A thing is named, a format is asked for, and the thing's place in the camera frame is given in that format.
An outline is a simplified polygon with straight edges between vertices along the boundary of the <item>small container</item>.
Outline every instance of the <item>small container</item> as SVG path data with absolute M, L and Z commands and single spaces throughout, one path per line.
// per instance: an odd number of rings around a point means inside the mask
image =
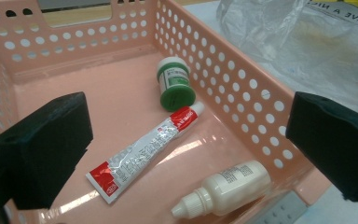
M 207 177 L 202 187 L 183 197 L 172 209 L 177 218 L 214 213 L 223 216 L 266 194 L 271 179 L 258 161 L 248 161 Z
M 196 93 L 190 87 L 189 69 L 178 57 L 168 57 L 158 63 L 157 80 L 161 90 L 160 103 L 168 111 L 193 105 Z

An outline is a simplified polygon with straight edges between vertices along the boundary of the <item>white tube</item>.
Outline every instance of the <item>white tube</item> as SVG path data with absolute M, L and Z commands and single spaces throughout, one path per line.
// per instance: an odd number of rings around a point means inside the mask
M 87 173 L 87 179 L 112 203 L 163 148 L 195 123 L 203 109 L 203 103 L 196 102 L 174 112 L 138 141 Z

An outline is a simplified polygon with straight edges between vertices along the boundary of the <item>pink plastic basket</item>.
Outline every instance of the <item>pink plastic basket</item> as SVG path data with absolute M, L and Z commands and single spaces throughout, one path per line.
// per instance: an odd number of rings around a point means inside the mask
M 36 0 L 0 1 L 0 133 L 75 91 L 86 93 L 94 131 L 51 209 L 18 211 L 9 202 L 12 223 L 243 222 L 288 190 L 308 204 L 320 197 L 329 182 L 284 137 L 292 91 L 173 0 L 118 2 L 107 21 L 51 28 Z M 156 80 L 170 55 L 190 66 L 206 111 L 108 205 L 85 174 L 170 115 Z M 225 217 L 173 219 L 171 208 L 203 178 L 248 160 L 268 169 L 269 195 Z

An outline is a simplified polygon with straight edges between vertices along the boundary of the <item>basket floor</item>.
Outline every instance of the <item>basket floor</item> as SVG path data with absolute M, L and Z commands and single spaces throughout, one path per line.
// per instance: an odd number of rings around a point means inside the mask
M 198 123 L 171 142 L 115 203 L 108 205 L 98 196 L 85 174 L 171 114 L 159 104 L 156 66 L 162 58 L 160 53 L 151 53 L 88 64 L 73 72 L 15 85 L 21 118 L 53 98 L 85 92 L 94 132 L 88 152 L 52 208 L 39 210 L 35 223 L 174 223 L 171 208 L 199 188 L 205 177 L 254 158 L 197 95 L 206 106 Z M 208 215 L 190 222 L 228 223 L 244 209 L 230 217 Z

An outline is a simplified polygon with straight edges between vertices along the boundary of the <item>green jar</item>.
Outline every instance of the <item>green jar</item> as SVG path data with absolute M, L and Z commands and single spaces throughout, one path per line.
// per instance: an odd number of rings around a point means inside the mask
M 157 80 L 160 103 L 168 111 L 176 111 L 185 105 L 193 105 L 196 93 L 190 86 L 189 69 L 178 57 L 168 57 L 158 63 Z

